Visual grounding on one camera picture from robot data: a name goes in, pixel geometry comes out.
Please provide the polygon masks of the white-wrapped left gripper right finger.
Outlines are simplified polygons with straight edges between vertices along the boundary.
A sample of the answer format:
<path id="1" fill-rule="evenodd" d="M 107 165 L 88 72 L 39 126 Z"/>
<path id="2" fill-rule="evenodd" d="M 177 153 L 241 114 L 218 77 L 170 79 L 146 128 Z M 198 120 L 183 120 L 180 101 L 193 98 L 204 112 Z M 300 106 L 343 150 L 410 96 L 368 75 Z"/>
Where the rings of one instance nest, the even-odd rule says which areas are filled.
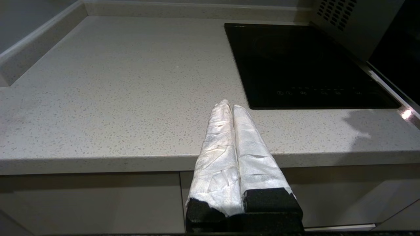
<path id="1" fill-rule="evenodd" d="M 235 105 L 234 128 L 244 213 L 235 231 L 303 231 L 303 211 L 248 111 Z"/>

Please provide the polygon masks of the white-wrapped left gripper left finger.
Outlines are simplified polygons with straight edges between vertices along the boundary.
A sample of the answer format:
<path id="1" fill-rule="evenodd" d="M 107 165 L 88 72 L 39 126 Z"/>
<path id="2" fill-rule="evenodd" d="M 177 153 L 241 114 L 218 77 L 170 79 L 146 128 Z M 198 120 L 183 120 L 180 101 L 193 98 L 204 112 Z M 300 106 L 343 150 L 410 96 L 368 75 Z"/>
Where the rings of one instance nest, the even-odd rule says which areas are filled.
<path id="1" fill-rule="evenodd" d="M 187 231 L 218 231 L 219 223 L 242 214 L 233 115 L 228 100 L 211 110 L 187 201 Z"/>

